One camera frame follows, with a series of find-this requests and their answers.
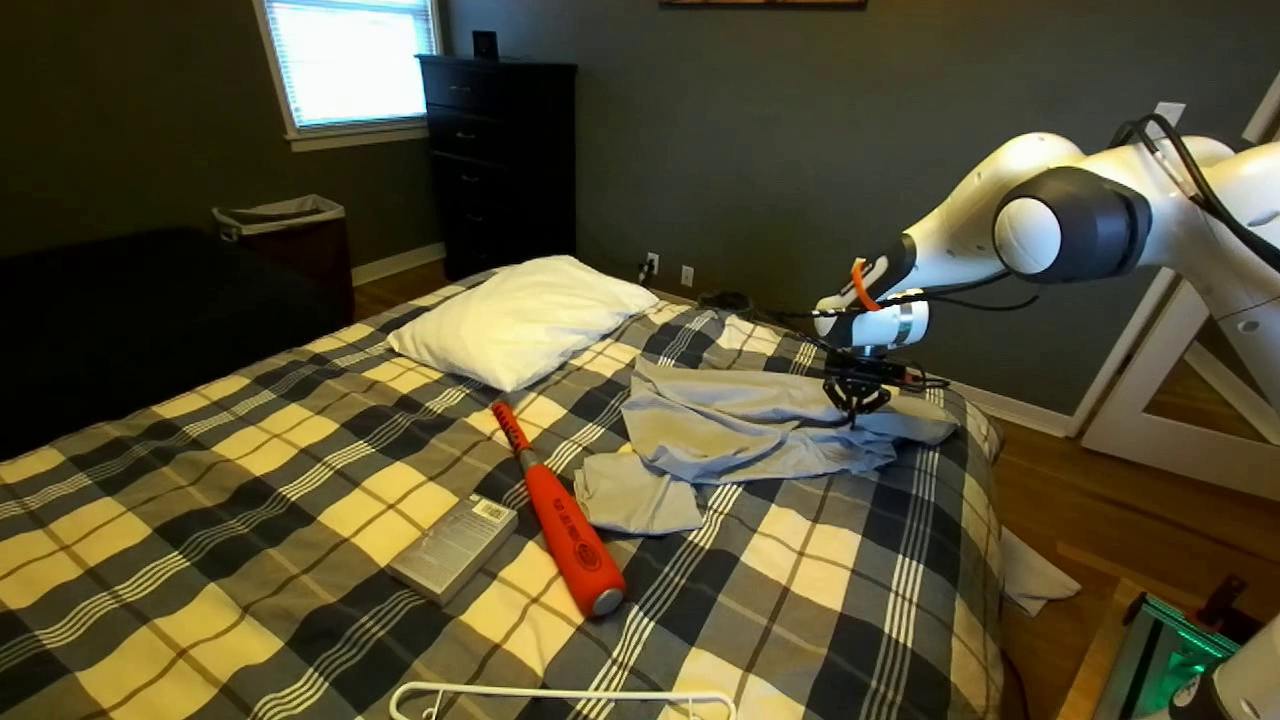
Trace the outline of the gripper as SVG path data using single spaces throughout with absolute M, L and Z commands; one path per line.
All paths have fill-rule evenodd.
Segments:
M 887 357 L 856 354 L 828 354 L 824 364 L 826 378 L 837 386 L 884 387 L 899 383 L 899 365 Z M 864 416 L 878 413 L 892 398 L 888 389 L 877 389 L 865 397 L 849 396 L 841 389 L 827 389 L 827 397 L 840 411 L 846 427 L 858 427 Z

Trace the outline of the grey shirt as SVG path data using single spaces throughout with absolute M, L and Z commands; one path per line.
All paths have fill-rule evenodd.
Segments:
M 938 404 L 900 391 L 852 420 L 813 377 L 646 359 L 634 365 L 621 416 L 628 450 L 586 457 L 573 493 L 591 525 L 630 536 L 700 528 L 700 488 L 840 473 L 873 479 L 901 443 L 934 446 L 957 429 Z

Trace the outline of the white cloth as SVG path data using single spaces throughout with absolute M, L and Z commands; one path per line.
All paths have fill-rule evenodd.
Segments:
M 1004 596 L 1028 618 L 1050 602 L 1071 600 L 1082 584 L 1052 564 L 1009 528 L 1002 529 Z

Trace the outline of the orange baseball bat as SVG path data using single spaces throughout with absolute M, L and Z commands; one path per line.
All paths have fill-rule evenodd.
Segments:
M 511 406 L 492 413 L 524 469 L 524 482 L 547 547 L 585 618 L 604 618 L 625 600 L 625 577 L 576 498 L 535 452 Z

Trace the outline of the white pillow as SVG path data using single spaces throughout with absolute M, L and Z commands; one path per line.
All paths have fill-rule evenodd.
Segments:
M 508 266 L 389 336 L 398 354 L 502 392 L 522 389 L 659 299 L 571 256 Z

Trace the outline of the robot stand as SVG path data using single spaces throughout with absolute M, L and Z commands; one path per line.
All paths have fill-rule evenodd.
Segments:
M 1151 720 L 1240 644 L 1121 579 L 1053 720 Z

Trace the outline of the white clothes hanger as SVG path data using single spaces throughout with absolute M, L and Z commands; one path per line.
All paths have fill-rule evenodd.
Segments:
M 509 685 L 454 684 L 443 682 L 410 682 L 397 688 L 392 693 L 388 702 L 388 714 L 390 720 L 412 720 L 412 717 L 406 715 L 401 708 L 401 703 L 408 694 L 434 696 L 433 705 L 422 714 L 420 720 L 439 720 L 442 716 L 443 701 L 448 694 L 477 694 L 485 697 L 527 700 L 602 701 L 613 703 L 658 702 L 682 707 L 686 711 L 689 720 L 705 720 L 696 712 L 699 706 L 719 705 L 724 710 L 723 720 L 739 720 L 739 708 L 735 701 L 726 693 L 718 691 L 558 691 Z

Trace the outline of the grey book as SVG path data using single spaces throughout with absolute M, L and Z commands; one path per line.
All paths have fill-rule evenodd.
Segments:
M 392 559 L 387 570 L 425 600 L 449 603 L 511 537 L 517 518 L 503 503 L 470 495 Z

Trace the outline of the black dresser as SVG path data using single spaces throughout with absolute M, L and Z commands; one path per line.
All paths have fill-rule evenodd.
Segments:
M 577 256 L 577 65 L 421 55 L 445 278 Z

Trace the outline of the brown laundry hamper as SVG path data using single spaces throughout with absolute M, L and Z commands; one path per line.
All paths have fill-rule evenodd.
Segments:
M 355 314 L 346 208 L 316 193 L 255 208 L 214 208 L 219 234 L 303 275 L 344 322 Z

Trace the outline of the window with blinds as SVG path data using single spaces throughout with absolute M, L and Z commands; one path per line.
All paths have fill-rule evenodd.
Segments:
M 296 152 L 426 138 L 442 0 L 252 0 Z

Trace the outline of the plaid bed blanket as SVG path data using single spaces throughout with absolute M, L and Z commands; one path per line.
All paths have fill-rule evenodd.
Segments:
M 611 536 L 577 611 L 495 392 L 394 354 L 461 281 L 0 462 L 0 720 L 387 717 L 408 682 L 718 691 L 742 720 L 998 720 L 998 428 L 876 479 L 701 488 L 703 527 Z M 388 565 L 470 495 L 511 537 L 451 600 Z

